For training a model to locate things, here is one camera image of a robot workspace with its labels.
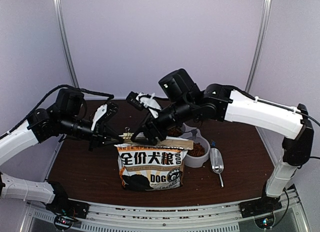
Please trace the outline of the dog food bag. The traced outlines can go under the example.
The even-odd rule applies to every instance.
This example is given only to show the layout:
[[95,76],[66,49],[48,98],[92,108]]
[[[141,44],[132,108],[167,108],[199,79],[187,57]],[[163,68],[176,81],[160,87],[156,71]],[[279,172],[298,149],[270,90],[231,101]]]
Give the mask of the dog food bag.
[[116,145],[119,177],[123,189],[156,191],[181,187],[184,159],[194,148],[192,140],[168,137],[157,145]]

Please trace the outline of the gold binder clip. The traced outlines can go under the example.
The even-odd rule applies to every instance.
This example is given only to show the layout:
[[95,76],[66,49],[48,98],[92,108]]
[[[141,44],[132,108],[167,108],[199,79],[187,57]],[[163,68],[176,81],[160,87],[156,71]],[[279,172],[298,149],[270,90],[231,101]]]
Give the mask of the gold binder clip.
[[131,132],[131,129],[129,127],[125,127],[124,133],[119,135],[123,140],[130,140],[133,133]]

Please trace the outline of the metal scoop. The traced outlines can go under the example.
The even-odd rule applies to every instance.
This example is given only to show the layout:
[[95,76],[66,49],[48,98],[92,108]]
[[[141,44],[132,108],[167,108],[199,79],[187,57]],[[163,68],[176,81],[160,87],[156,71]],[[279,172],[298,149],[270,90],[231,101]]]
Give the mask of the metal scoop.
[[209,150],[209,157],[211,162],[211,169],[214,173],[219,175],[221,188],[224,188],[224,182],[222,178],[222,172],[224,170],[224,162],[221,152],[217,148],[211,148]]

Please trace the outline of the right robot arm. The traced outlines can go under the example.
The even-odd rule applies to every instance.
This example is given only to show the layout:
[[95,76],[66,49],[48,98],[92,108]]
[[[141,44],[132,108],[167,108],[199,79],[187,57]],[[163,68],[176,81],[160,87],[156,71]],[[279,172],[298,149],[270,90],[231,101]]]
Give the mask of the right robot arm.
[[155,145],[166,139],[169,129],[191,119],[239,122],[283,135],[282,158],[266,182],[264,196],[256,202],[260,212],[275,205],[297,168],[310,159],[314,129],[303,104],[276,104],[232,85],[210,84],[201,90],[185,69],[167,74],[159,85],[170,100],[166,108],[154,95],[131,92],[127,96],[132,106],[149,111],[131,138],[134,142]]

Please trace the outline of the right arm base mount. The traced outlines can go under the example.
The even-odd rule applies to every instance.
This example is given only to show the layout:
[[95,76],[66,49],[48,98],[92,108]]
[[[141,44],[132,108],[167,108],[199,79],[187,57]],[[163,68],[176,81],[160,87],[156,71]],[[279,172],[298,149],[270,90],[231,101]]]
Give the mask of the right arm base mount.
[[252,217],[256,226],[260,229],[271,229],[276,218],[274,212],[282,208],[282,204],[276,199],[263,200],[262,198],[241,202],[239,210],[242,218]]

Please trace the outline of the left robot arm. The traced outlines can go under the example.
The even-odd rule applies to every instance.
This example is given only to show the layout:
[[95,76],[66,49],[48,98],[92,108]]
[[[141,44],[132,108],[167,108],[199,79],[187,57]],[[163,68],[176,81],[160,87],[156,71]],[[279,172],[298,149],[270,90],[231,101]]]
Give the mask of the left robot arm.
[[[79,117],[86,109],[85,94],[106,97],[91,120]],[[0,137],[0,162],[4,164],[20,152],[41,144],[52,137],[66,135],[89,142],[89,150],[123,142],[119,134],[108,125],[118,112],[112,103],[112,94],[58,85],[51,89],[25,116],[25,118]],[[5,173],[0,175],[0,197],[39,201],[53,205],[61,214],[72,209],[72,203],[58,182],[35,182],[18,179]]]

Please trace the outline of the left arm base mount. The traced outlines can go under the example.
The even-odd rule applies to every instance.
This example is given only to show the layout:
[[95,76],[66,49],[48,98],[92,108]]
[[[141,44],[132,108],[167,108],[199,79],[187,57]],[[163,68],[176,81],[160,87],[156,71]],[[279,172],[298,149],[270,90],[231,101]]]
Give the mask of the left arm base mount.
[[85,202],[70,200],[68,206],[59,208],[57,205],[46,204],[45,208],[52,212],[55,217],[53,224],[59,231],[66,231],[74,224],[80,223],[80,219],[86,219],[89,212],[90,205]]

